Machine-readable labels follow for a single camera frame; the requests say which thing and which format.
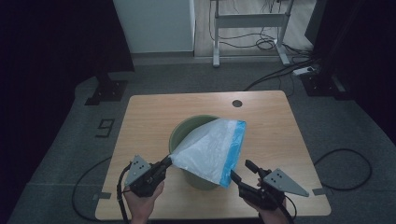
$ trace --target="wooden table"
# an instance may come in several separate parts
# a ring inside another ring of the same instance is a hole
[[[242,106],[234,107],[234,100],[241,101]],[[175,127],[184,119],[203,114],[247,122],[236,168],[244,182],[255,186],[258,178],[245,167],[246,159],[263,169],[280,168],[310,193],[307,198],[288,194],[297,206],[298,216],[330,214],[326,196],[315,196],[312,191],[322,186],[284,92],[239,91],[131,97],[103,186],[103,192],[111,193],[111,198],[99,200],[96,217],[122,219],[116,199],[122,169],[135,154],[153,163],[164,158]],[[287,208],[294,214],[289,202]],[[233,217],[257,217],[257,212],[239,198],[235,183],[228,189],[198,190],[185,181],[181,170],[171,166],[150,218]]]

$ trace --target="hand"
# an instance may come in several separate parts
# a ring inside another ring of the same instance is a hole
[[[247,203],[250,207],[256,209],[260,215],[262,215],[262,221],[266,224],[288,224],[288,219],[285,217],[285,215],[280,211],[279,208],[277,208],[274,211],[271,210],[263,210],[260,207],[256,206],[253,203],[250,203],[244,199],[245,203]],[[286,199],[283,201],[283,206],[286,208]]]
[[[125,200],[128,203],[129,211],[132,215],[133,224],[146,224],[149,220],[149,216],[151,215],[152,211],[154,210],[154,203],[155,200],[160,196],[163,192],[164,182],[161,182],[157,188],[155,189],[153,195],[151,197],[137,197],[133,192],[128,191],[130,190],[129,186],[124,189],[124,196]]]

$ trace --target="green bucket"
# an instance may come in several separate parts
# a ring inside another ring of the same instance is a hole
[[[177,148],[178,144],[180,144],[181,141],[183,141],[183,139],[192,130],[218,118],[219,117],[211,116],[211,115],[198,115],[183,120],[172,131],[172,134],[169,138],[169,153],[172,154],[172,152]],[[187,183],[189,183],[191,186],[195,187],[196,189],[210,190],[218,186],[217,184],[202,179],[198,175],[192,174],[186,170],[183,170],[183,173],[184,176],[186,177]]]

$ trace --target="dark background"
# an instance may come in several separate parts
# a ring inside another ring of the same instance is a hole
[[[391,0],[380,3],[327,0],[314,46],[314,57],[323,59],[321,80],[330,81],[330,76],[336,76],[348,97],[372,117],[393,143],[396,143],[395,10],[396,3]]]
[[[83,80],[132,71],[110,0],[0,2],[1,216],[5,223]]]

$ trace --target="gray carpet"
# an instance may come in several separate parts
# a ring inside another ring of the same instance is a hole
[[[81,83],[62,129],[26,185],[9,223],[91,223],[74,212],[73,187],[85,171],[112,155],[132,95],[241,91],[279,68],[282,68],[280,63],[223,63],[219,69],[210,63],[138,65],[135,73],[111,74],[113,79],[129,81],[121,102],[98,106],[84,105],[94,92],[96,80],[91,78]],[[329,216],[297,217],[296,223],[396,223],[396,147],[382,130],[354,101],[308,97],[297,77],[274,78],[251,90],[279,88],[289,95],[291,109],[313,161],[326,152],[345,147],[359,151],[373,165],[373,175],[363,187],[347,192],[327,189],[332,207]],[[115,120],[108,138],[95,137],[104,133],[98,129],[102,119]],[[94,218],[108,165],[106,161],[96,167],[78,187],[76,205],[86,217]],[[321,181],[340,188],[353,186],[369,172],[366,163],[349,152],[331,155],[317,165],[317,171]],[[260,223],[257,219],[212,222]]]

